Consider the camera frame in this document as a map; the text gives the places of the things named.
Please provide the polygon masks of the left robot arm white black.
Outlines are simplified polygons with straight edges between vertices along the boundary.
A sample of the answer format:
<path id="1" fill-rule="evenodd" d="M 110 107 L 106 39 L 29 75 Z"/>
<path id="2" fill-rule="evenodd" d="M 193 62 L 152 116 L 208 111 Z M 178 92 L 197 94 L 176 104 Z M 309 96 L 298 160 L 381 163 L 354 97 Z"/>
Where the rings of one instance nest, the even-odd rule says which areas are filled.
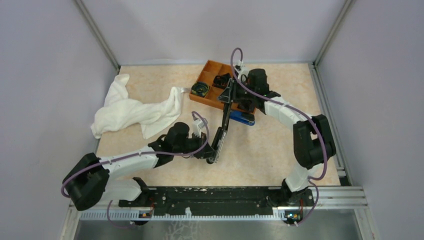
<path id="1" fill-rule="evenodd" d="M 87 153 L 63 179 L 61 193 L 71 199 L 78 211 L 110 201 L 132 202 L 144 207 L 150 200 L 149 188 L 141 178 L 125 179 L 126 176 L 159 168 L 174 157 L 210 159 L 213 156 L 208 122 L 196 119 L 192 129 L 189 133 L 186 123 L 177 122 L 167 134 L 139 150 L 108 157 Z"/>

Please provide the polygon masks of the white crumpled towel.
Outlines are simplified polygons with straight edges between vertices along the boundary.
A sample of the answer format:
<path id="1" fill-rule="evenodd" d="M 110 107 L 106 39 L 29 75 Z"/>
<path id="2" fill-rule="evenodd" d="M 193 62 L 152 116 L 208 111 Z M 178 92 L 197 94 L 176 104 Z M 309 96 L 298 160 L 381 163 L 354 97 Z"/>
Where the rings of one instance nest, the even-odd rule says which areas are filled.
<path id="1" fill-rule="evenodd" d="M 111 83 L 104 105 L 94 115 L 90 126 L 95 139 L 106 132 L 116 132 L 139 124 L 144 139 L 149 139 L 170 126 L 182 113 L 183 96 L 187 88 L 173 86 L 166 100 L 142 103 L 129 98 L 126 85 L 129 74 L 118 74 Z"/>

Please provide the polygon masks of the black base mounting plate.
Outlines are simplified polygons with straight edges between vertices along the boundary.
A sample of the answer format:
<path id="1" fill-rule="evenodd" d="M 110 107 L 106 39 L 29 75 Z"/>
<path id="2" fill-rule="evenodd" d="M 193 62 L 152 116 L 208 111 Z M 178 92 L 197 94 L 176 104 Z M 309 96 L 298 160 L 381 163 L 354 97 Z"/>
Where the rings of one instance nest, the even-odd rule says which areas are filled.
<path id="1" fill-rule="evenodd" d="M 152 207 L 155 217 L 184 215 L 186 209 L 190 209 L 193 216 L 248 217 L 271 215 L 277 207 L 296 210 L 311 207 L 314 197 L 308 188 L 289 193 L 280 186 L 157 186 L 133 201 L 120 200 L 118 205 L 121 208 Z"/>

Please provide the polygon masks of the dark rolled tape green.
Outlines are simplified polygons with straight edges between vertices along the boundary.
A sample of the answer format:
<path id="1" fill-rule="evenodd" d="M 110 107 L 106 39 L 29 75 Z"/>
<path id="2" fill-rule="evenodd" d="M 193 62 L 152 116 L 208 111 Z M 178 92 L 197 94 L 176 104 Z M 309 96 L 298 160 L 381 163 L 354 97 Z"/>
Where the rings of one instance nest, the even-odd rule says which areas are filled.
<path id="1" fill-rule="evenodd" d="M 198 81 L 192 85 L 190 93 L 205 98 L 210 90 L 210 86 L 204 82 Z"/>

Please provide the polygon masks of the aluminium frame rail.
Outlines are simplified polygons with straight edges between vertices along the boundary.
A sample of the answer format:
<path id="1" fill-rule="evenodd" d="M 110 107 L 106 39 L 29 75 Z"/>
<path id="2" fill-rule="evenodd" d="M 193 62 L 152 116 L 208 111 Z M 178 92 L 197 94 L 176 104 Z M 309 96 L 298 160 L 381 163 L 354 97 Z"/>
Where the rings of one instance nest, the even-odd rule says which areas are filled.
<path id="1" fill-rule="evenodd" d="M 153 187 L 144 203 L 101 203 L 85 211 L 70 208 L 80 220 L 99 221 L 287 221 L 310 210 L 365 209 L 358 186 L 310 186 L 293 202 L 278 186 Z"/>

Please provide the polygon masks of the black rolled tape red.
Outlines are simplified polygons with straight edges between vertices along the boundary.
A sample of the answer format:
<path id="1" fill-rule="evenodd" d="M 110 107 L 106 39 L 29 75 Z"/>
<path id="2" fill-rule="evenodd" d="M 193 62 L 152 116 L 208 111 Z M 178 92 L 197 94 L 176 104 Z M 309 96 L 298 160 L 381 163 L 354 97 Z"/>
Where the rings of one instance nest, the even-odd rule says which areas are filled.
<path id="1" fill-rule="evenodd" d="M 228 82 L 231 79 L 230 73 L 223 75 L 216 75 L 213 79 L 212 86 L 224 90 L 228 86 Z"/>

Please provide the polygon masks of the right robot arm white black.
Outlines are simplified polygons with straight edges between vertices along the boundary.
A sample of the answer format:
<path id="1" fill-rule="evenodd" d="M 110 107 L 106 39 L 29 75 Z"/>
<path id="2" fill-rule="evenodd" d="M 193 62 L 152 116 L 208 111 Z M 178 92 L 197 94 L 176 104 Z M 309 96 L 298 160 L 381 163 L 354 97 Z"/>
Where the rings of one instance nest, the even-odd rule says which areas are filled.
<path id="1" fill-rule="evenodd" d="M 280 192 L 270 202 L 295 206 L 306 196 L 309 185 L 326 176 L 328 161 L 336 154 L 328 118 L 323 114 L 309 115 L 270 90 L 266 71 L 262 68 L 248 70 L 236 65 L 231 67 L 231 73 L 226 88 L 218 97 L 226 111 L 234 103 L 249 102 L 292 131 L 297 163 L 282 181 Z"/>

